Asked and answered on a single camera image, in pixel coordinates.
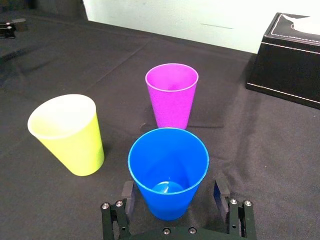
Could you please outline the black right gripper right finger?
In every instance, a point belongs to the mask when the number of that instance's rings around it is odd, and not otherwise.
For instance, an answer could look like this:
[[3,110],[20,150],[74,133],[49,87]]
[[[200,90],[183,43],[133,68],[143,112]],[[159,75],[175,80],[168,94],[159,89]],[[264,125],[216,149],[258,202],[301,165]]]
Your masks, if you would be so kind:
[[214,181],[213,197],[219,213],[226,224],[221,240],[256,240],[254,204],[250,200],[239,201],[231,196],[224,180]]

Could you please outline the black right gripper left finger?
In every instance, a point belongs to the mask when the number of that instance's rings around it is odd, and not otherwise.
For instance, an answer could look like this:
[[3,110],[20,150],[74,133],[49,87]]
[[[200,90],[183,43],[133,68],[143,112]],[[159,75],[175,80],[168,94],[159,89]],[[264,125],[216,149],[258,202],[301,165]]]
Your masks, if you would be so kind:
[[115,240],[114,223],[117,223],[118,240],[130,238],[129,223],[135,204],[135,184],[133,180],[126,181],[122,188],[122,199],[114,204],[104,202],[100,206],[102,218],[102,235],[104,240]]

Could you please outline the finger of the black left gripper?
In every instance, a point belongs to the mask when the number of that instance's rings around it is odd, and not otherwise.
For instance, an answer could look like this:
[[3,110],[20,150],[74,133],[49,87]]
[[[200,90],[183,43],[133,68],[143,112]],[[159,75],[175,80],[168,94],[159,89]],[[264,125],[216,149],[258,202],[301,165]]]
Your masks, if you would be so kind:
[[0,38],[15,39],[15,32],[25,32],[28,30],[27,20],[25,18],[17,18],[11,21],[0,22]]

